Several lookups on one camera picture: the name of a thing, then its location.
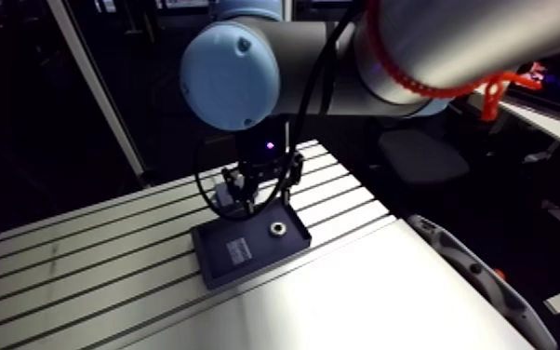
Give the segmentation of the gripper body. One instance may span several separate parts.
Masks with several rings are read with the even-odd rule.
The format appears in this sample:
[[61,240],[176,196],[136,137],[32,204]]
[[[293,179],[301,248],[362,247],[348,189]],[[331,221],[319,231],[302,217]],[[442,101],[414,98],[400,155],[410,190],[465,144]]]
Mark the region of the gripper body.
[[285,116],[269,117],[252,128],[234,135],[238,167],[243,172],[254,172],[277,163],[287,153],[289,121]]

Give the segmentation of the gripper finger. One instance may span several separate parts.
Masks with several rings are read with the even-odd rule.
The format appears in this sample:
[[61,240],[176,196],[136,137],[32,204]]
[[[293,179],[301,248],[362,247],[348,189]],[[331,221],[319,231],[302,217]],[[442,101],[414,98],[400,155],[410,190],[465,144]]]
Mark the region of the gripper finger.
[[302,169],[304,163],[304,156],[300,152],[296,152],[292,156],[292,160],[289,164],[289,169],[287,172],[287,176],[281,186],[281,195],[280,198],[284,206],[288,206],[291,197],[291,187],[300,183]]
[[223,178],[220,184],[220,206],[234,209],[239,205],[245,214],[252,214],[257,195],[254,180],[242,175],[238,168],[223,168],[220,173]]

